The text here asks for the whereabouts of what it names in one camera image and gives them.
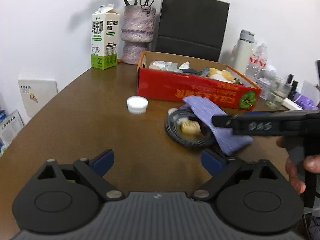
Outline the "person right hand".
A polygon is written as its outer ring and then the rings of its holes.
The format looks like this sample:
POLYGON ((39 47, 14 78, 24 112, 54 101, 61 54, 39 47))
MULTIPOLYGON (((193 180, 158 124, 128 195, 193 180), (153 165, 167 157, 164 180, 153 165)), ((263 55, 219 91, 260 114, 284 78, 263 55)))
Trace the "person right hand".
POLYGON ((303 193, 306 189, 306 184, 302 179, 303 170, 319 174, 319 154, 312 154, 302 161, 303 139, 299 137, 279 137, 276 143, 279 147, 287 150, 289 154, 285 171, 289 176, 291 186, 299 194, 303 193))

